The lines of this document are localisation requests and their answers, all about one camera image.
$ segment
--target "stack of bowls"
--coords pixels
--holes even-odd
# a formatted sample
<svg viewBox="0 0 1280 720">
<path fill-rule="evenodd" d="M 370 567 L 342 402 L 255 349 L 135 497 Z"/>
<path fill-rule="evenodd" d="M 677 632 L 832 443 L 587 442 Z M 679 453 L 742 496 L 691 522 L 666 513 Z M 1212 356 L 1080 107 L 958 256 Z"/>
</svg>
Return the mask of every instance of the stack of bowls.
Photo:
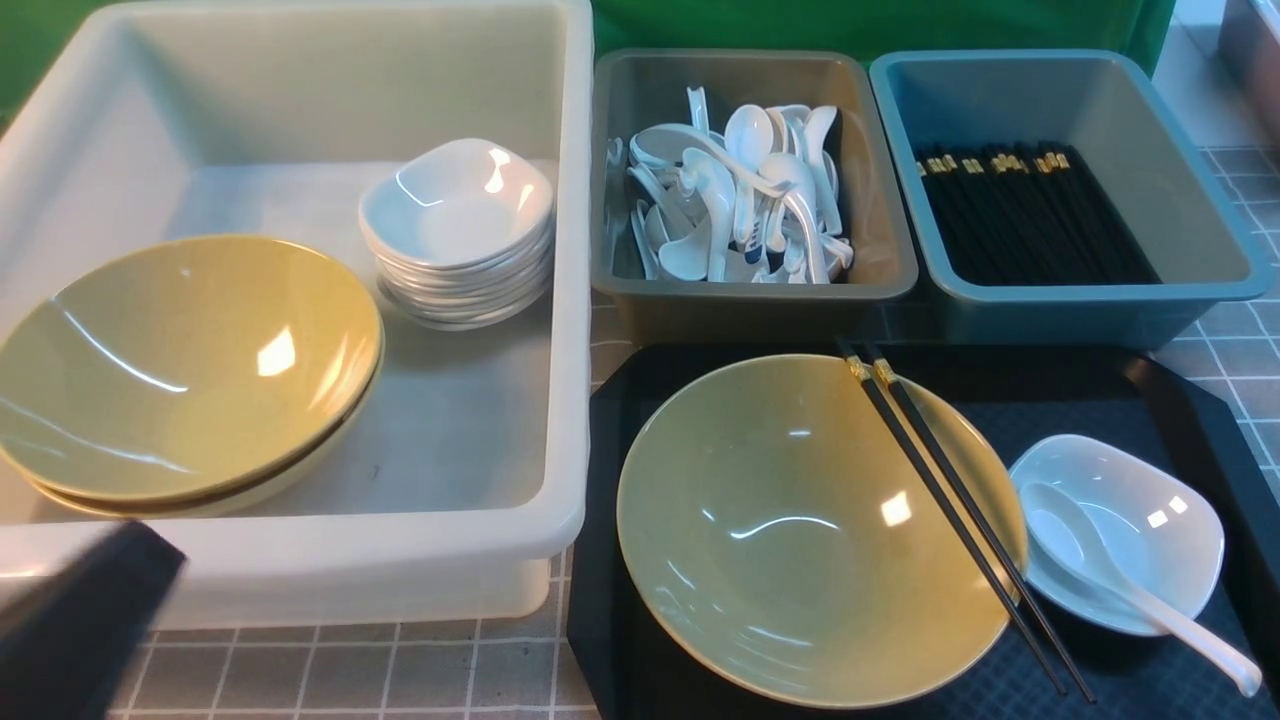
<svg viewBox="0 0 1280 720">
<path fill-rule="evenodd" d="M 383 295 L 440 331 L 516 315 L 550 284 L 553 199 L 538 168 L 493 142 L 431 150 L 360 201 Z"/>
<path fill-rule="evenodd" d="M 134 252 L 41 302 L 0 346 L 0 452 L 101 516 L 209 516 L 306 477 L 383 364 L 381 316 L 337 260 L 212 236 Z"/>
</svg>

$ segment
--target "yellow bowl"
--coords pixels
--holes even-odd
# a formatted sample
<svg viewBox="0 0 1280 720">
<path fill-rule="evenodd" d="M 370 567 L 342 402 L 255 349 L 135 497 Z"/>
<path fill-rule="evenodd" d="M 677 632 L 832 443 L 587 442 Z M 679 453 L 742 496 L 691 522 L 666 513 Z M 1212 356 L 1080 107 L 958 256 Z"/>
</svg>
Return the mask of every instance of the yellow bowl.
<svg viewBox="0 0 1280 720">
<path fill-rule="evenodd" d="M 950 405 L 908 387 L 1025 564 L 1000 457 Z M 920 696 L 973 665 L 1009 620 L 835 357 L 749 360 L 681 389 L 631 446 L 617 518 L 658 623 L 710 670 L 783 702 L 863 708 Z"/>
<path fill-rule="evenodd" d="M 369 400 L 374 396 L 374 388 L 378 387 L 378 377 L 381 374 L 381 370 L 383 355 L 379 355 L 374 377 L 370 378 L 356 405 L 337 424 L 329 428 L 312 447 L 306 448 L 289 465 L 275 473 L 236 486 L 232 489 L 192 500 L 156 503 L 95 502 L 92 500 L 65 496 L 41 484 L 36 484 L 36 489 L 64 507 L 100 518 L 157 520 L 163 518 L 216 518 L 219 515 L 238 512 L 265 502 L 296 486 L 298 480 L 314 473 L 328 456 L 333 455 L 333 451 L 342 445 L 343 438 L 351 434 L 351 428 L 369 405 Z"/>
<path fill-rule="evenodd" d="M 274 474 L 369 384 L 372 297 L 337 260 L 252 236 L 147 247 L 0 346 L 0 452 L 36 486 L 177 502 Z"/>
</svg>

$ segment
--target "white plastic tub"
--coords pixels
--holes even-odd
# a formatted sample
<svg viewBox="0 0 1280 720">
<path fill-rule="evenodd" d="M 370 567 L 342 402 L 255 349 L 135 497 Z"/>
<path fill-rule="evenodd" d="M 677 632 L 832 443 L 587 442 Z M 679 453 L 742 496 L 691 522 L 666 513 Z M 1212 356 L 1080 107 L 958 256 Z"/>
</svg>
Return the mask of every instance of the white plastic tub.
<svg viewBox="0 0 1280 720">
<path fill-rule="evenodd" d="M 381 383 L 323 470 L 244 516 L 152 523 L 191 559 L 161 626 L 543 602 L 584 510 L 591 61 L 588 0 L 157 1 L 84 23 L 0 142 L 0 336 L 189 234 L 285 237 L 372 288 L 356 202 L 399 163 L 484 137 L 559 164 L 552 293 L 471 333 L 384 305 Z M 105 529 L 0 466 L 0 601 Z"/>
</svg>

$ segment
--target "black object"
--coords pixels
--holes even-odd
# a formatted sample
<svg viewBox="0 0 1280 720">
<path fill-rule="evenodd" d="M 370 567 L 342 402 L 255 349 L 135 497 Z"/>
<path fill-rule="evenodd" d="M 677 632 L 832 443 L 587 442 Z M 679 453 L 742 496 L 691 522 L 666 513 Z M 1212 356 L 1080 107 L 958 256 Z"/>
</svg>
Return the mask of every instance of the black object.
<svg viewBox="0 0 1280 720">
<path fill-rule="evenodd" d="M 897 404 L 897 407 L 902 411 L 902 415 L 906 418 L 906 421 L 911 425 L 911 429 L 915 430 L 915 436 L 920 438 L 920 443 L 924 445 L 924 448 L 928 451 L 929 456 L 933 457 L 933 462 L 937 464 L 940 470 L 942 470 L 942 477 L 946 478 L 947 486 L 951 487 L 951 492 L 956 495 L 956 498 L 960 501 L 960 505 L 964 506 L 965 512 L 969 515 L 969 519 L 973 520 L 974 527 L 978 528 L 978 532 L 982 534 L 982 538 L 986 541 L 987 546 L 989 546 L 992 552 L 996 553 L 996 559 L 1000 561 L 1000 565 L 1005 569 L 1005 574 L 1009 575 L 1009 579 L 1012 583 L 1014 589 L 1016 589 L 1018 594 L 1024 598 L 1025 609 L 1036 619 L 1036 625 L 1044 633 L 1044 637 L 1048 638 L 1050 644 L 1053 646 L 1053 652 L 1057 653 L 1059 659 L 1062 661 L 1062 665 L 1066 666 L 1066 671 L 1068 674 L 1071 675 L 1071 680 L 1075 683 L 1075 687 L 1080 688 L 1080 694 L 1084 696 L 1084 700 L 1087 700 L 1088 702 L 1097 702 L 1097 698 L 1093 696 L 1093 692 L 1089 691 L 1089 684 L 1084 680 L 1084 676 L 1080 675 L 1080 670 L 1079 667 L 1075 666 L 1075 661 L 1071 660 L 1070 651 L 1068 651 L 1066 647 L 1062 644 L 1062 639 L 1057 637 L 1057 633 L 1053 630 L 1053 624 L 1050 623 L 1048 618 L 1044 616 L 1044 611 L 1041 610 L 1039 601 L 1036 600 L 1036 594 L 1032 593 L 1030 588 L 1027 587 L 1027 583 L 1023 579 L 1023 573 L 1018 568 L 1018 564 L 1014 562 L 1014 559 L 1009 556 L 1009 552 L 1005 550 L 1005 546 L 1001 544 L 1000 537 L 996 536 L 996 530 L 992 529 L 991 523 L 988 523 L 986 515 L 982 514 L 982 509 L 978 507 L 978 502 L 974 501 L 973 495 L 969 493 L 969 488 L 960 478 L 960 474 L 956 473 L 955 465 L 951 464 L 951 459 L 947 457 L 946 451 L 942 450 L 942 445 L 938 443 L 938 438 L 933 436 L 933 430 L 929 428 L 929 424 L 924 421 L 924 415 L 920 414 L 920 410 L 915 406 L 915 402 L 911 400 L 911 396 L 908 395 L 906 387 L 899 380 L 897 374 L 893 373 L 893 368 L 890 366 L 888 360 L 884 359 L 884 356 L 881 354 L 879 348 L 874 343 L 868 342 L 864 343 L 863 347 L 865 348 L 868 363 L 872 364 L 874 372 L 884 382 L 884 386 L 888 388 L 890 395 L 893 396 L 893 401 Z M 881 418 L 884 419 L 886 424 L 899 425 L 897 416 L 893 415 L 893 411 L 888 407 L 888 404 L 884 402 L 884 398 L 879 391 L 879 386 L 877 386 L 876 382 L 870 378 L 868 378 L 868 380 L 869 382 L 863 382 L 863 387 L 867 388 L 867 392 L 869 395 L 873 393 L 877 397 L 879 397 L 878 401 L 873 400 L 873 402 L 876 402 L 877 405 L 876 409 L 881 413 Z M 915 466 L 915 471 L 919 473 L 920 478 L 925 482 L 927 486 L 929 486 L 929 492 L 933 495 L 933 500 L 937 501 L 940 505 L 950 506 L 950 501 L 947 500 L 946 493 L 938 484 L 937 478 L 933 477 L 933 473 L 929 470 L 928 464 L 924 462 L 923 457 L 920 457 L 919 451 L 915 448 L 915 445 L 911 442 L 911 438 L 906 433 L 906 430 L 899 427 L 897 429 L 893 429 L 893 434 L 895 437 L 897 437 L 899 445 L 902 447 L 902 451 L 911 456 L 911 465 Z M 948 507 L 943 507 L 943 514 L 946 514 L 947 519 L 951 520 L 951 527 L 955 528 L 956 533 L 959 533 L 961 538 L 968 537 L 969 530 L 965 528 L 964 521 L 960 520 L 959 515 L 955 512 L 954 509 L 948 510 Z M 970 538 L 969 541 L 966 541 L 965 544 L 974 544 L 974 543 Z M 979 566 L 984 566 L 983 575 L 986 575 L 987 582 L 991 583 L 993 588 L 997 588 L 997 594 L 1000 596 L 1001 602 L 1004 602 L 1005 609 L 1009 610 L 1014 625 L 1016 625 L 1018 632 L 1023 634 L 1023 639 L 1027 641 L 1027 646 L 1032 650 L 1032 653 L 1036 656 L 1037 662 L 1039 662 L 1041 666 L 1044 667 L 1044 671 L 1053 678 L 1053 685 L 1059 687 L 1059 693 L 1065 694 L 1065 692 L 1059 685 L 1057 675 L 1053 673 L 1053 669 L 1048 666 L 1048 661 L 1044 659 L 1043 652 L 1036 643 L 1036 638 L 1032 637 L 1030 630 L 1027 629 L 1025 621 L 1019 615 L 1018 609 L 1014 606 L 1012 600 L 1009 597 L 1009 593 L 1005 592 L 1005 588 L 1000 583 L 995 571 L 991 570 L 989 565 L 987 565 L 986 556 L 982 553 L 980 550 L 977 550 L 975 544 L 970 550 L 970 555 L 973 555 L 974 561 L 977 561 Z"/>
<path fill-rule="evenodd" d="M 1018 633 L 952 683 L 914 701 L 831 712 L 778 703 L 689 657 L 657 624 L 617 542 L 617 482 L 636 434 L 676 391 L 710 370 L 829 346 L 654 346 L 591 398 L 586 518 L 575 544 L 567 630 L 603 720 L 1280 719 L 1270 691 L 1252 700 L 1171 638 L 1096 628 L 1043 601 L 1098 703 L 1043 692 Z M 887 346 L 904 377 L 955 405 L 1011 464 L 1046 436 L 1096 437 L 1201 492 L 1226 529 L 1226 562 L 1199 621 L 1280 678 L 1280 507 L 1226 405 L 1146 356 L 1110 347 Z"/>
<path fill-rule="evenodd" d="M 129 521 L 0 610 L 0 719 L 105 717 L 184 561 Z"/>
<path fill-rule="evenodd" d="M 899 421 L 897 415 L 893 414 L 893 409 L 890 406 L 888 400 L 884 397 L 884 393 L 881 391 L 879 386 L 876 384 L 876 378 L 872 377 L 870 372 L 872 368 L 863 364 L 863 360 L 854 352 L 854 348 L 852 346 L 849 345 L 849 341 L 844 338 L 837 338 L 836 342 L 837 346 L 840 347 L 840 352 L 845 356 L 845 363 L 849 365 L 850 372 L 852 373 L 854 378 L 858 379 L 858 384 L 863 387 L 863 392 L 867 393 L 867 398 L 870 400 L 872 406 L 876 407 L 876 413 L 881 416 L 881 420 L 884 423 L 884 427 L 887 427 L 888 432 L 893 436 L 893 441 L 897 442 L 897 446 L 900 448 L 902 448 L 902 452 L 906 455 L 906 459 L 911 462 L 911 468 L 915 469 L 915 473 L 920 477 L 920 480 L 924 482 L 924 487 L 927 487 L 929 495 L 933 496 L 933 502 L 936 502 L 938 505 L 938 509 L 942 510 L 942 515 L 947 519 L 947 523 L 951 525 L 951 529 L 955 530 L 956 537 L 960 538 L 960 543 L 964 544 L 964 548 L 969 552 L 969 557 L 973 557 L 974 564 L 978 565 L 978 569 L 982 571 L 982 577 L 987 579 L 987 585 L 992 589 L 992 592 L 996 593 L 996 597 L 1000 598 L 1000 603 L 1005 606 L 1005 611 L 1009 614 L 1009 619 L 1012 621 L 1014 626 L 1018 628 L 1018 633 L 1023 635 L 1023 641 L 1027 642 L 1027 647 L 1028 650 L 1032 651 L 1032 656 L 1036 657 L 1036 661 L 1039 662 L 1041 669 L 1044 670 L 1044 675 L 1047 675 L 1050 682 L 1053 683 L 1053 689 L 1057 691 L 1057 694 L 1065 696 L 1066 687 L 1062 685 L 1062 680 L 1057 678 L 1057 673 L 1055 673 L 1053 666 L 1050 665 L 1048 657 L 1041 648 L 1039 642 L 1036 639 L 1036 635 L 1032 634 L 1032 629 L 1027 624 L 1027 620 L 1024 620 L 1021 614 L 1018 612 L 1018 603 L 1014 601 L 1012 596 L 1009 594 L 1009 591 L 1005 589 L 1005 584 L 1000 582 L 1000 575 L 996 574 L 996 569 L 992 568 L 991 562 L 987 561 L 987 556 L 982 553 L 982 547 L 979 547 L 978 542 L 973 538 L 973 536 L 969 534 L 969 529 L 965 528 L 964 520 L 960 518 L 960 514 L 956 512 L 956 509 L 951 505 L 951 501 L 947 500 L 947 493 L 946 491 L 942 489 L 942 484 L 938 483 L 938 479 L 933 477 L 933 471 L 929 469 L 929 464 L 924 461 L 924 456 L 920 455 L 919 448 L 916 448 L 915 443 L 911 441 L 910 433 L 906 432 L 906 428 L 902 425 L 902 423 Z M 884 383 L 888 384 L 887 377 L 884 378 Z M 901 401 L 899 401 L 899 406 L 902 407 L 904 413 L 906 413 L 908 407 L 915 410 L 915 405 L 911 404 L 910 400 L 906 401 L 906 405 L 902 405 Z M 932 439 L 933 434 L 929 433 L 928 437 Z M 942 454 L 941 447 L 938 448 L 938 452 L 940 455 L 936 455 L 934 459 L 937 459 L 938 456 L 943 459 L 946 457 L 946 454 Z M 969 510 L 969 516 L 973 518 L 975 521 L 978 520 L 978 518 L 982 518 L 982 511 L 977 510 L 977 505 L 974 505 L 972 497 L 969 497 L 969 505 L 965 509 Z M 982 524 L 986 525 L 986 520 L 982 520 Z M 986 530 L 987 530 L 987 537 L 986 537 L 987 544 L 989 544 L 993 550 L 996 550 L 996 552 L 1001 556 L 1002 561 L 1007 562 L 1007 568 L 1014 568 L 1014 571 L 1009 573 L 1009 577 L 1010 578 L 1016 577 L 1018 574 L 1016 566 L 1012 564 L 1012 561 L 1009 560 L 1009 555 L 1004 551 L 1004 547 L 1000 544 L 998 538 L 996 538 L 996 533 L 992 532 L 991 525 L 986 525 Z M 1084 692 L 1091 698 L 1089 702 L 1093 702 L 1092 700 L 1093 696 L 1088 694 L 1087 688 L 1084 689 Z"/>
<path fill-rule="evenodd" d="M 916 152 L 956 273 L 983 286 L 1158 283 L 1074 147 L 1042 142 Z"/>
</svg>

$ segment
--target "black tray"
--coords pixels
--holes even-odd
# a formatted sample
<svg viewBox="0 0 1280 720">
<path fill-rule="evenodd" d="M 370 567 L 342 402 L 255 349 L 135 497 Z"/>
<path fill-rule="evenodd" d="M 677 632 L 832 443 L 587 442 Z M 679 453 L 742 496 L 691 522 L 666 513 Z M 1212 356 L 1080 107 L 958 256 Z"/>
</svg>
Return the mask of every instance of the black tray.
<svg viewBox="0 0 1280 720">
<path fill-rule="evenodd" d="M 1280 678 L 1280 506 L 1224 402 L 1149 359 L 1098 347 L 886 347 L 901 374 L 954 404 L 1006 464 L 1043 437 L 1079 433 L 1162 468 L 1199 491 L 1226 528 L 1226 564 L 1199 620 Z M 791 717 L 1277 717 L 1266 688 L 1244 700 L 1171 638 L 1134 638 L 1042 605 L 1098 696 L 1059 697 L 1007 629 L 974 667 L 922 698 L 878 710 L 797 708 L 746 692 L 689 657 L 627 574 L 614 524 L 617 482 L 658 406 L 731 363 L 829 347 L 659 346 L 639 351 L 591 398 L 586 520 L 575 546 L 568 641 L 604 720 Z M 1069 683 L 1066 673 L 1061 671 Z"/>
</svg>

